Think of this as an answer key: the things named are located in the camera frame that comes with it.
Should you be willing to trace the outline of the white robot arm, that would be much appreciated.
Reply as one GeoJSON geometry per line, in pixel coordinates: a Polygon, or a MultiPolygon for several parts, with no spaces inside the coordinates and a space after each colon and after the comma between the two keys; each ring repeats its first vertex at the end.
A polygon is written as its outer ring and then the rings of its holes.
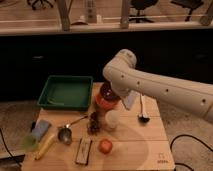
{"type": "Polygon", "coordinates": [[[137,58],[120,50],[103,68],[103,76],[120,98],[131,91],[160,99],[213,124],[213,85],[151,74],[135,69],[137,58]]]}

